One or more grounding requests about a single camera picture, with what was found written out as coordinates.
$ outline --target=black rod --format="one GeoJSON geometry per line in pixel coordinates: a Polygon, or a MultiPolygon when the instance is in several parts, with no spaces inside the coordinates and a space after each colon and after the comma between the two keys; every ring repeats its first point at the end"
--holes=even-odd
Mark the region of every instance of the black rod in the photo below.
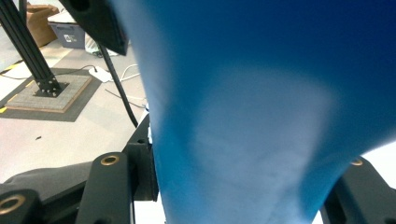
{"type": "Polygon", "coordinates": [[[21,18],[23,21],[26,22],[26,12],[27,12],[27,4],[26,4],[26,0],[20,0],[20,14],[21,14],[21,18]]]}
{"type": "Polygon", "coordinates": [[[40,49],[30,34],[26,21],[11,0],[0,1],[0,22],[9,39],[25,61],[40,90],[55,92],[61,87],[50,71],[40,49]]]}
{"type": "Polygon", "coordinates": [[[117,76],[117,72],[114,69],[113,62],[111,62],[110,56],[108,55],[107,49],[103,47],[102,45],[98,44],[99,50],[102,52],[103,58],[105,59],[106,65],[108,70],[110,71],[111,76],[113,77],[114,83],[116,84],[117,90],[119,90],[120,97],[122,99],[122,102],[124,103],[126,112],[128,113],[129,118],[132,121],[132,124],[137,127],[137,120],[134,117],[134,112],[132,112],[132,108],[129,105],[128,99],[126,97],[125,91],[121,85],[119,76],[117,76]]]}

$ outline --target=blue cloth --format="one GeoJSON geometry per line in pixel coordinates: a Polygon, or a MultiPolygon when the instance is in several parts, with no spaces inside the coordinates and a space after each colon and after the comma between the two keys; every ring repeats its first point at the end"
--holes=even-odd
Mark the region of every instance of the blue cloth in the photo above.
{"type": "Polygon", "coordinates": [[[396,1],[113,0],[168,223],[309,223],[396,137],[396,1]]]}

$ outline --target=black plastic part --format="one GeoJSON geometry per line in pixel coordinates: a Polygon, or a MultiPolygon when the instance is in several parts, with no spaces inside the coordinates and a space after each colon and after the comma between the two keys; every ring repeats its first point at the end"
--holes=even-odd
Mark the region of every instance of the black plastic part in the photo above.
{"type": "Polygon", "coordinates": [[[26,20],[21,18],[21,14],[11,0],[0,1],[0,22],[35,78],[39,89],[45,92],[59,90],[61,86],[35,44],[26,26],[26,20]]]}
{"type": "Polygon", "coordinates": [[[137,120],[134,117],[134,112],[132,111],[131,106],[129,105],[128,98],[126,97],[125,91],[121,85],[119,76],[117,76],[116,69],[114,69],[113,62],[111,62],[110,55],[108,55],[107,49],[102,46],[98,45],[99,50],[102,52],[103,58],[105,59],[108,71],[110,72],[111,77],[113,77],[114,83],[116,84],[117,90],[120,93],[120,97],[122,99],[122,102],[124,104],[124,107],[126,109],[126,112],[128,113],[129,118],[131,119],[132,124],[137,127],[137,120]]]}
{"type": "Polygon", "coordinates": [[[77,224],[134,221],[132,195],[137,186],[137,173],[125,154],[111,152],[96,158],[91,167],[77,224]]]}
{"type": "Polygon", "coordinates": [[[38,194],[31,189],[14,190],[0,195],[0,223],[7,224],[38,224],[41,223],[41,202],[38,194]],[[5,200],[19,198],[21,205],[16,206],[15,210],[5,212],[5,208],[16,205],[17,200],[11,200],[8,204],[5,200]]]}
{"type": "Polygon", "coordinates": [[[134,193],[135,201],[157,201],[159,188],[154,166],[153,151],[148,139],[149,116],[139,124],[122,151],[128,155],[129,163],[136,164],[139,185],[134,193]]]}
{"type": "Polygon", "coordinates": [[[85,181],[44,201],[44,223],[75,223],[84,188],[85,181]]]}
{"type": "Polygon", "coordinates": [[[337,181],[320,210],[325,224],[394,224],[396,192],[363,158],[337,181]]]}
{"type": "Polygon", "coordinates": [[[126,55],[128,39],[106,0],[60,0],[60,2],[78,25],[99,45],[126,55]]]}

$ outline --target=black cable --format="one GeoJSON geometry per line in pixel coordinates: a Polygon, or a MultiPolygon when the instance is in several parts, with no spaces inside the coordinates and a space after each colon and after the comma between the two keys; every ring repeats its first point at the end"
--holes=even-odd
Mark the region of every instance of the black cable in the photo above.
{"type": "Polygon", "coordinates": [[[102,52],[103,58],[105,59],[108,70],[110,71],[110,75],[113,77],[114,83],[116,84],[117,90],[119,91],[120,97],[128,113],[129,118],[131,119],[132,124],[137,127],[137,120],[134,117],[134,112],[132,111],[131,106],[129,105],[128,99],[126,98],[125,91],[121,85],[119,76],[117,76],[117,72],[114,69],[113,62],[111,62],[110,56],[108,55],[107,49],[102,45],[98,44],[99,50],[102,52]]]}
{"type": "MultiPolygon", "coordinates": [[[[93,67],[93,69],[95,70],[95,72],[98,72],[98,71],[96,70],[96,67],[95,67],[94,65],[89,64],[89,65],[85,65],[85,66],[83,66],[83,67],[81,67],[81,68],[79,68],[79,69],[76,69],[76,70],[73,70],[73,71],[70,71],[70,72],[65,72],[65,73],[60,73],[60,74],[53,74],[53,75],[59,76],[59,75],[72,74],[72,73],[81,71],[82,69],[84,69],[84,68],[86,68],[86,67],[93,67]]],[[[0,74],[0,76],[1,76],[1,77],[11,78],[11,79],[16,79],[16,80],[23,80],[23,79],[28,78],[28,77],[9,77],[9,76],[3,75],[3,74],[0,74]]]]}
{"type": "Polygon", "coordinates": [[[53,74],[53,75],[59,76],[59,75],[72,74],[72,73],[81,71],[82,69],[84,69],[84,68],[86,68],[86,67],[93,67],[93,69],[95,70],[95,72],[98,72],[98,71],[96,70],[96,67],[95,67],[94,65],[89,64],[89,65],[83,66],[82,68],[79,68],[79,69],[76,69],[76,70],[73,70],[73,71],[70,71],[70,72],[65,72],[65,73],[60,73],[60,74],[53,74]]]}
{"type": "Polygon", "coordinates": [[[15,80],[23,80],[23,79],[26,79],[26,78],[28,78],[28,77],[8,77],[8,78],[15,79],[15,80]]]}
{"type": "MultiPolygon", "coordinates": [[[[108,89],[105,89],[105,91],[107,91],[108,93],[110,93],[110,94],[112,94],[112,95],[114,95],[114,96],[117,96],[117,97],[121,98],[121,97],[118,96],[116,93],[114,93],[114,92],[112,92],[112,91],[109,91],[108,89]]],[[[145,108],[144,106],[134,104],[134,103],[132,103],[131,101],[128,101],[128,103],[131,104],[131,105],[134,105],[134,106],[136,106],[136,107],[139,107],[139,108],[145,108]]]]}

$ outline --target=gray floor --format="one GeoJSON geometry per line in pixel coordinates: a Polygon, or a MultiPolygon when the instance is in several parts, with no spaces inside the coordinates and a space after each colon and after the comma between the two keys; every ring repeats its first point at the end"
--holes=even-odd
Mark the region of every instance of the gray floor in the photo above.
{"type": "MultiPolygon", "coordinates": [[[[53,66],[56,68],[77,69],[92,64],[106,69],[103,59],[92,56],[83,49],[69,51],[70,49],[62,49],[57,41],[42,49],[49,64],[57,62],[57,57],[62,58],[53,66]]],[[[112,57],[112,61],[120,76],[128,65],[135,63],[132,49],[128,49],[127,57],[115,56],[112,57]]],[[[10,76],[29,75],[23,66],[16,70],[19,72],[11,73],[10,76]]],[[[136,68],[131,68],[125,76],[137,72],[136,68]]],[[[11,86],[10,89],[19,83],[0,78],[0,86],[11,86]]],[[[128,95],[145,97],[140,77],[126,80],[122,85],[128,95]]],[[[134,126],[121,99],[109,94],[105,89],[118,94],[113,82],[102,83],[75,122],[0,119],[0,183],[21,172],[92,161],[104,153],[121,151],[134,132],[134,126]]],[[[129,100],[138,105],[146,103],[146,100],[129,100]]],[[[132,106],[132,110],[139,120],[144,109],[132,106]]],[[[139,223],[164,222],[161,201],[136,203],[135,208],[139,223]]]]}

